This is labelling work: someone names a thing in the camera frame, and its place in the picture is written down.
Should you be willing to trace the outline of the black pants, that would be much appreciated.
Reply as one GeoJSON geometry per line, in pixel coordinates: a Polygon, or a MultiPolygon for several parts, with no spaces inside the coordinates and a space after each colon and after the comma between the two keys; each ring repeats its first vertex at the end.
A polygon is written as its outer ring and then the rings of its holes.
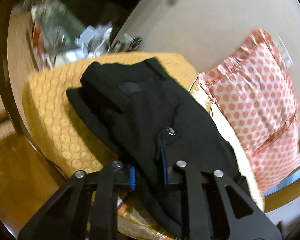
{"type": "Polygon", "coordinates": [[[181,192],[170,177],[177,161],[225,172],[244,191],[234,149],[207,111],[157,59],[133,65],[93,62],[66,96],[85,126],[139,174],[136,194],[152,218],[181,236],[181,192]]]}

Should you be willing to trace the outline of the yellow patterned bedsheet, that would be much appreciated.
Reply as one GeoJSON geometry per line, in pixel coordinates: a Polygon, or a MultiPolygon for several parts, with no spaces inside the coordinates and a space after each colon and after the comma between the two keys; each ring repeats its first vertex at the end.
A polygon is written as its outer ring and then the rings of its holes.
{"type": "MultiPolygon", "coordinates": [[[[197,70],[177,53],[117,53],[96,58],[100,64],[136,64],[156,57],[181,86],[193,94],[196,100],[212,113],[212,119],[225,140],[235,151],[239,171],[247,178],[250,193],[260,209],[264,209],[264,197],[259,191],[250,163],[234,131],[225,117],[203,90],[195,85],[197,70]]],[[[69,103],[66,90],[78,87],[86,68],[93,62],[84,59],[51,70],[31,74],[23,91],[23,109],[29,131],[43,156],[55,164],[66,177],[76,171],[99,171],[104,165],[117,159],[97,137],[89,131],[69,103]]],[[[117,200],[118,230],[134,239],[172,239],[146,211],[140,201],[131,194],[122,193],[117,200]]]]}

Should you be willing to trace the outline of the wooden framed window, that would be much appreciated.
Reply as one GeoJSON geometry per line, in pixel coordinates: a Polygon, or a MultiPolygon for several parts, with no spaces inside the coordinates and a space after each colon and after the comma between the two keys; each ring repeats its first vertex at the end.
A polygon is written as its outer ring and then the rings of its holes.
{"type": "Polygon", "coordinates": [[[300,161],[297,168],[264,194],[265,213],[276,210],[300,197],[300,161]]]}

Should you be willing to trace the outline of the left pink polka-dot pillow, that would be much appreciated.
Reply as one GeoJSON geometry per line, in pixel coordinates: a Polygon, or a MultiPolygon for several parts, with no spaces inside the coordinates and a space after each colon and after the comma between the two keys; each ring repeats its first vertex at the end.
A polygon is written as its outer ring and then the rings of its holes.
{"type": "Polygon", "coordinates": [[[198,81],[234,129],[259,190],[283,181],[300,159],[299,103],[271,36],[254,29],[198,81]]]}

